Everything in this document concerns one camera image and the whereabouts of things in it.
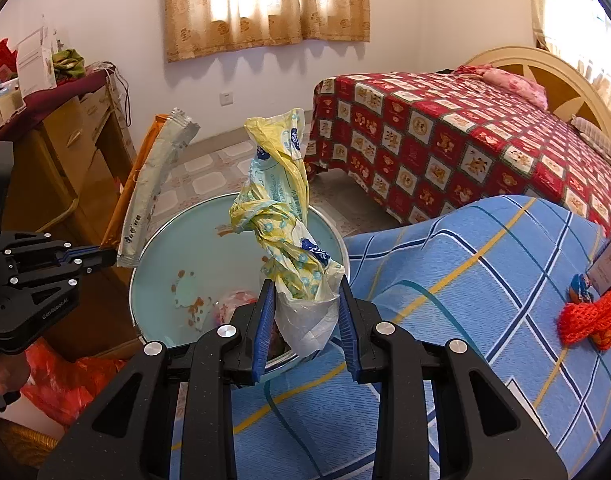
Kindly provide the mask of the person hand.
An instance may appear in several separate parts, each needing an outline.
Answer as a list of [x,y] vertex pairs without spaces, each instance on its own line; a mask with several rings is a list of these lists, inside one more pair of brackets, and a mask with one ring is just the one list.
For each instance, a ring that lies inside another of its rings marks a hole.
[[0,396],[19,391],[28,381],[31,367],[24,353],[0,356]]

